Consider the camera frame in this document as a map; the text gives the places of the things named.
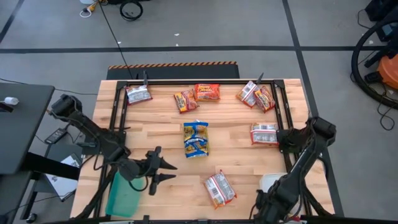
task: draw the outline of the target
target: green basket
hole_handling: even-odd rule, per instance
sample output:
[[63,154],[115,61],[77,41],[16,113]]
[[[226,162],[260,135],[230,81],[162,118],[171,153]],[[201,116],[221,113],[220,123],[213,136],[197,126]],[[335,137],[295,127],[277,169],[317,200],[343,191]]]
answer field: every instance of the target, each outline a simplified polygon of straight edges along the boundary
[[[132,180],[131,184],[135,188],[141,189],[143,182],[140,178]],[[129,182],[117,172],[113,179],[105,213],[126,218],[132,217],[137,210],[139,197],[140,192],[133,190],[129,186]]]

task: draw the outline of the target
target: black and orange striped edge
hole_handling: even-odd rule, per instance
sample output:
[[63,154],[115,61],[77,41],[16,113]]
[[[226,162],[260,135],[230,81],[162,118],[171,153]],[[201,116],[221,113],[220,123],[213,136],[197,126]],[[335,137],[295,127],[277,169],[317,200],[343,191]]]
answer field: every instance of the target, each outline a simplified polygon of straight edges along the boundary
[[[187,63],[157,63],[143,65],[129,65],[129,68],[153,68],[153,67],[174,67],[174,66],[198,66],[198,65],[236,65],[236,62],[187,62]],[[126,65],[112,65],[108,70],[115,68],[127,68]]]

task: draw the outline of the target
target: gray floor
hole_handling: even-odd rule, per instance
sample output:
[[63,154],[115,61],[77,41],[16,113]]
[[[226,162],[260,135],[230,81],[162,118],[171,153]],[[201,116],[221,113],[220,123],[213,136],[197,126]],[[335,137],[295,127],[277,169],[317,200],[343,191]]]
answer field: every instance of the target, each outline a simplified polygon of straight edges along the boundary
[[[354,46],[366,32],[357,25],[356,15],[368,2],[289,0],[300,45]],[[16,0],[0,2],[0,29],[16,4]],[[144,15],[136,22],[122,20],[116,6],[104,7],[122,47],[293,46],[280,0],[152,0],[142,5]],[[115,47],[100,9],[82,19],[78,16],[82,8],[77,0],[25,0],[0,49]],[[372,24],[365,14],[361,22]],[[377,37],[369,40],[379,45]],[[378,103],[349,80],[351,54],[303,52],[319,114],[338,128],[329,152],[343,210],[347,217],[396,220],[397,130],[381,128]],[[241,78],[254,78],[261,72],[266,78],[302,77],[294,51],[129,52],[124,56],[129,64],[234,60]],[[0,78],[94,93],[106,78],[107,67],[121,64],[118,53],[0,54]],[[60,94],[56,92],[53,101]],[[78,97],[90,116],[95,96]],[[393,110],[389,116],[398,119],[398,112]],[[45,138],[63,125],[45,116],[37,135]],[[73,136],[78,134],[70,130]],[[44,150],[35,140],[31,151],[43,154]],[[51,199],[38,202],[33,211],[39,223],[64,220],[72,202],[73,198],[64,203]]]

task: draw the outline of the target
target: wooden table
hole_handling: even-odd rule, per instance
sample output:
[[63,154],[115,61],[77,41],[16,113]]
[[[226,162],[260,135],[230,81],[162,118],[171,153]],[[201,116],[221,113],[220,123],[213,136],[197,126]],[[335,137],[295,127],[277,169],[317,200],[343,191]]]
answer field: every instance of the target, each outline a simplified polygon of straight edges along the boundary
[[[295,128],[303,128],[308,118],[307,102],[299,79],[285,81],[287,98]],[[102,81],[95,106],[93,121],[103,128],[109,127],[117,81]],[[162,182],[154,196],[141,194],[139,209],[132,219],[142,220],[150,215],[151,220],[181,219],[247,219],[256,199],[259,180],[264,174],[285,172],[282,154],[275,146],[252,145],[252,123],[276,124],[275,111],[262,113],[250,109],[235,98],[244,85],[221,85],[219,103],[199,102],[195,111],[179,114],[173,94],[188,90],[190,85],[150,86],[153,100],[127,108],[126,146],[131,149],[131,158],[142,159],[148,150],[162,146],[161,155],[178,167],[178,170],[163,170],[176,174],[174,179]],[[119,102],[122,105],[123,94]],[[287,128],[283,106],[282,117]],[[116,120],[119,124],[120,111]],[[195,119],[209,122],[208,134],[210,155],[187,159],[183,148],[183,123]],[[100,171],[93,170],[93,162],[87,162],[80,172],[71,217],[78,215],[98,188]],[[214,209],[203,181],[222,169],[238,197],[223,208]],[[333,213],[333,206],[325,179],[323,165],[317,162],[306,177],[308,188],[324,206]],[[101,216],[109,191],[104,194]]]

